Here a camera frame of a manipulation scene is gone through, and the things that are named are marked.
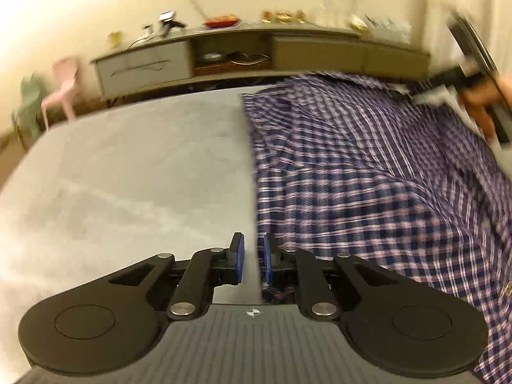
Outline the person right hand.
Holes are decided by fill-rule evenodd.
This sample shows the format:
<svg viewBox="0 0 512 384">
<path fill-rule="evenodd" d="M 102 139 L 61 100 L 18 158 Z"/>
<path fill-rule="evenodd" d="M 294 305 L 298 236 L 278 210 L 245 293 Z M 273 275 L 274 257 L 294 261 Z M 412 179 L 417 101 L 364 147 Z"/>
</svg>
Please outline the person right hand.
<svg viewBox="0 0 512 384">
<path fill-rule="evenodd" d="M 486 108 L 502 100 L 495 83 L 490 79 L 480 81 L 472 88 L 463 89 L 458 93 L 458 103 L 476 125 L 483 131 L 487 140 L 496 139 L 496 127 Z"/>
</svg>

